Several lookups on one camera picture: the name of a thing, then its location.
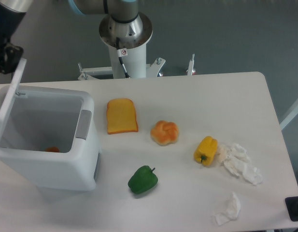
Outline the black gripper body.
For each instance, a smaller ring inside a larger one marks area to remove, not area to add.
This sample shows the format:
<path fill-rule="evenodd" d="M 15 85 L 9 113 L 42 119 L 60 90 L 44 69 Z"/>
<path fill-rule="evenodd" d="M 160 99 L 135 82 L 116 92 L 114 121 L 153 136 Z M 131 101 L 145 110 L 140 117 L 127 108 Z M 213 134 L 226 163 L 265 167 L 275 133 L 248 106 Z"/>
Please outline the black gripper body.
<path fill-rule="evenodd" d="M 10 41 L 25 14 L 0 3 L 0 47 L 4 47 Z"/>

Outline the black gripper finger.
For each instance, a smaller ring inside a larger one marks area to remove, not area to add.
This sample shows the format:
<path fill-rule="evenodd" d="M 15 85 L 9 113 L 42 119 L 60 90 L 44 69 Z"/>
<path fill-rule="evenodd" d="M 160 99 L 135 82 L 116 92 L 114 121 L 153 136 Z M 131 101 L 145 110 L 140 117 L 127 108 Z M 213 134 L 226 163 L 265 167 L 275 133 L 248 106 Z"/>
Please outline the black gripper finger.
<path fill-rule="evenodd" d="M 24 53 L 24 49 L 12 43 L 0 48 L 0 73 L 13 73 Z"/>

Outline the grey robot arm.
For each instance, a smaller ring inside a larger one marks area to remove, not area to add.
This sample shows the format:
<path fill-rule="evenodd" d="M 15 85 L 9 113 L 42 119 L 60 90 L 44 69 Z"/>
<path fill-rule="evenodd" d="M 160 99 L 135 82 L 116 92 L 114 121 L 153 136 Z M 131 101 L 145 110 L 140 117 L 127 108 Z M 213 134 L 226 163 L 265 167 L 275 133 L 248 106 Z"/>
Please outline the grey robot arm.
<path fill-rule="evenodd" d="M 24 53 L 20 46 L 11 43 L 33 1 L 0 0 L 0 73 L 13 73 Z M 139 17 L 137 0 L 70 0 L 70 7 L 83 15 L 108 14 L 113 21 L 131 24 Z"/>

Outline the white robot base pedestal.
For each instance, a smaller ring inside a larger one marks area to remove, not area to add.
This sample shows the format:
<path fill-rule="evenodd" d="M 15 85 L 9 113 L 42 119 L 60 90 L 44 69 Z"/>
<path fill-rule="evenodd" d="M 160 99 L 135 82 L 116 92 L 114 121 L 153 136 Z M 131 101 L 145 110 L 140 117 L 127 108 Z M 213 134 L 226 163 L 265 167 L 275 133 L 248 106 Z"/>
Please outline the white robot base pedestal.
<path fill-rule="evenodd" d="M 147 43 L 153 35 L 150 19 L 143 13 L 131 24 L 120 24 L 108 15 L 99 25 L 101 40 L 108 47 L 110 67 L 82 68 L 79 80 L 93 80 L 105 75 L 114 79 L 160 77 L 166 60 L 158 57 L 147 63 Z"/>

